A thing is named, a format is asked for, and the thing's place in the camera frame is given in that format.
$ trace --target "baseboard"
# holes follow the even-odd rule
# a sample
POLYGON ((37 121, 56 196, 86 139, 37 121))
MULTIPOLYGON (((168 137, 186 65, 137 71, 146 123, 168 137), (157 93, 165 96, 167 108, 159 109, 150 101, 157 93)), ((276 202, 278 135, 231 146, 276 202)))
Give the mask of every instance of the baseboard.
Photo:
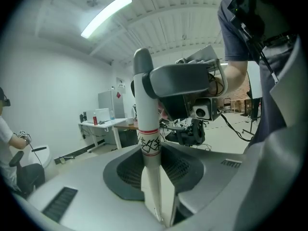
MULTIPOLYGON (((103 140, 101 140, 101 141, 98 141, 97 143, 98 143, 98 144, 101 144, 101 143, 104 143, 104 142, 105 142, 105 140, 103 139, 103 140)), ((94 146, 95 146, 95 144, 91 144, 91 145, 88 145, 88 146, 85 147, 85 148, 79 149, 78 151, 69 153, 69 154, 64 155, 64 156, 60 156, 60 157, 54 159, 54 162, 55 162, 56 164, 59 164, 59 163, 61 163, 61 162, 60 162, 60 158, 61 158, 61 157, 66 157, 66 156, 67 156, 67 157, 69 157, 69 156, 79 156, 79 155, 81 155, 81 154, 87 152, 87 150, 93 148, 94 146)))

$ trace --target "black ventilation grille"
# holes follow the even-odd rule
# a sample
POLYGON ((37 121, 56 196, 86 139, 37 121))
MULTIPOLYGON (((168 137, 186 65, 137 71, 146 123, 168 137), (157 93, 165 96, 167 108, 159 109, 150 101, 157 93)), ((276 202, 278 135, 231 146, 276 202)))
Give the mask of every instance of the black ventilation grille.
POLYGON ((173 185, 177 184, 185 175, 188 174, 190 164, 170 150, 164 150, 162 156, 162 167, 168 175, 173 185))
POLYGON ((239 168, 242 162, 231 160, 231 159, 225 159, 221 162, 221 164, 229 166, 229 167, 239 168))
POLYGON ((117 175, 127 184, 141 189, 141 175, 144 168, 142 153, 135 153, 116 168, 117 175))
POLYGON ((55 222, 59 222, 71 204, 78 190, 64 187, 42 211, 44 215, 55 222))

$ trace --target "vr headset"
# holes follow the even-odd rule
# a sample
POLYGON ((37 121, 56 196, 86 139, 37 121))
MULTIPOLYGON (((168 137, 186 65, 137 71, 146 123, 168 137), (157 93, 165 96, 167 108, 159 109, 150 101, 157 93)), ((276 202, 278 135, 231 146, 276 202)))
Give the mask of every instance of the vr headset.
POLYGON ((0 101, 2 101, 2 106, 3 107, 9 107, 11 106, 11 102, 7 97, 5 96, 2 88, 0 87, 0 101))

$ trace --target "gray pants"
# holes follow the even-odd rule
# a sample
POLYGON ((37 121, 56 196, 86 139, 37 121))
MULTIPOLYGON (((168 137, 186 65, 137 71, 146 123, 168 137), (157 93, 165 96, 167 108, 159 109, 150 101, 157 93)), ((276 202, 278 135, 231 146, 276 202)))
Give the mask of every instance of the gray pants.
POLYGON ((30 164, 17 170, 17 186, 24 193, 32 191, 33 186, 37 189, 44 182, 44 168, 40 164, 30 164))

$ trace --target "ceiling light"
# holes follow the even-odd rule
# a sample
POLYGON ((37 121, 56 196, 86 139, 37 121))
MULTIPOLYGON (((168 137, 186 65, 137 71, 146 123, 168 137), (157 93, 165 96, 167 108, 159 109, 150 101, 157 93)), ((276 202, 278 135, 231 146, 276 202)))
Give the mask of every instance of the ceiling light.
POLYGON ((132 0, 114 0, 107 7, 105 7, 95 18, 87 25, 81 33, 81 36, 88 39, 91 34, 111 15, 130 4, 132 0))

